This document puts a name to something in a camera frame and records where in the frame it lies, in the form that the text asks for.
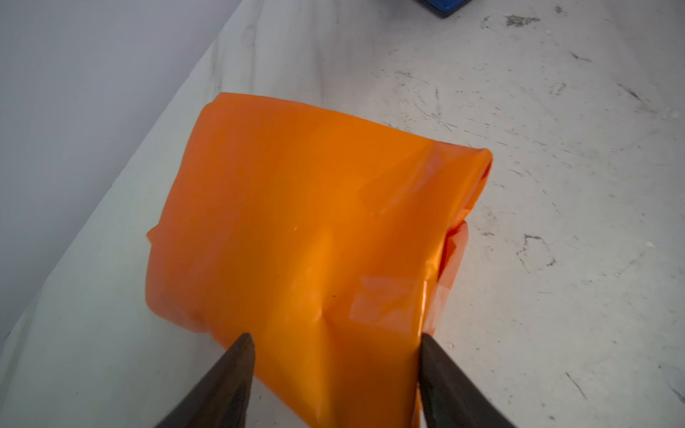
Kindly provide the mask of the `blue tape dispenser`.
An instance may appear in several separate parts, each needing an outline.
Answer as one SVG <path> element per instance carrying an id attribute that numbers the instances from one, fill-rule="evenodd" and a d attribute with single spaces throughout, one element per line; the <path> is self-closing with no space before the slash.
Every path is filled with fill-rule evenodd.
<path id="1" fill-rule="evenodd" d="M 418 2 L 437 16 L 447 18 L 471 3 L 471 0 L 418 0 Z"/>

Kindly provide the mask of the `yellow orange wrapping paper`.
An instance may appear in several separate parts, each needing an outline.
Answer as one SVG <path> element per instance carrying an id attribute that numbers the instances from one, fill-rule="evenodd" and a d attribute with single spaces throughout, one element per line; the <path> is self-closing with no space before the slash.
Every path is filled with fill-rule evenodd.
<path id="1" fill-rule="evenodd" d="M 230 346 L 312 427 L 410 427 L 421 336 L 349 320 L 366 276 L 455 276 L 492 153 L 223 93 L 149 232 L 146 303 Z"/>

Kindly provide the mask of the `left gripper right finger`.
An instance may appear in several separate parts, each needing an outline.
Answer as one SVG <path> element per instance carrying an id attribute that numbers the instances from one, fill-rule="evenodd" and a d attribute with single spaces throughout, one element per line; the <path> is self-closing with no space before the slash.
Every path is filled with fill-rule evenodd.
<path id="1" fill-rule="evenodd" d="M 419 359 L 418 384 L 428 427 L 514 428 L 427 333 L 421 338 Z"/>

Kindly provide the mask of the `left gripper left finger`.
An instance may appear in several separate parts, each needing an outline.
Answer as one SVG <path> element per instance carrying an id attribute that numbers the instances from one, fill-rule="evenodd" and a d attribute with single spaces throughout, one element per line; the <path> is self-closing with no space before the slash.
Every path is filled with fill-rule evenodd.
<path id="1" fill-rule="evenodd" d="M 244 428 L 254 367 L 253 337 L 244 333 L 156 427 Z"/>

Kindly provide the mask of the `clear adhesive tape strip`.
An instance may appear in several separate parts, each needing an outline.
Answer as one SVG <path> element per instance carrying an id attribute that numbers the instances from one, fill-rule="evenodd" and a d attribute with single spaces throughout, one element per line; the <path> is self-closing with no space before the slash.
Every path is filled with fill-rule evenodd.
<path id="1" fill-rule="evenodd" d="M 427 280 L 366 276 L 352 293 L 349 320 L 403 335 L 432 335 L 439 325 L 454 278 Z"/>

